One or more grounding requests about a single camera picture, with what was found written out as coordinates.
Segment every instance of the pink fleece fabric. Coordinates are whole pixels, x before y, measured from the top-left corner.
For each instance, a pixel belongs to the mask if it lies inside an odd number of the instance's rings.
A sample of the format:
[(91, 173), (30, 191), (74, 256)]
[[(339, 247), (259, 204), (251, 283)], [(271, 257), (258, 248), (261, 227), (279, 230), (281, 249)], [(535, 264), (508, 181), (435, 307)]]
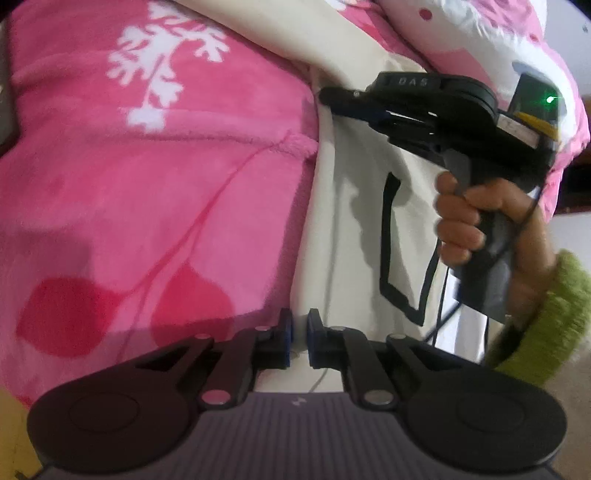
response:
[(317, 152), (306, 76), (160, 1), (27, 1), (10, 42), (0, 381), (30, 404), (188, 335), (275, 323)]
[(494, 28), (501, 27), (533, 41), (544, 38), (540, 19), (529, 0), (470, 0), (470, 3)]

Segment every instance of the ribbed surface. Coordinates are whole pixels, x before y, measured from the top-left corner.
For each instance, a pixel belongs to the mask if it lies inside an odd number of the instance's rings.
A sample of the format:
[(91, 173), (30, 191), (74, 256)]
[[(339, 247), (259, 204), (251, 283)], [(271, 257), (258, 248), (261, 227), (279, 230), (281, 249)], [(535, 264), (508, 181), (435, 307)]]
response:
[[(77, 480), (49, 469), (39, 480)], [(167, 457), (94, 480), (556, 480), (546, 469), (511, 476), (457, 471), (429, 458), (394, 416), (357, 408), (344, 393), (252, 393), (202, 416)]]

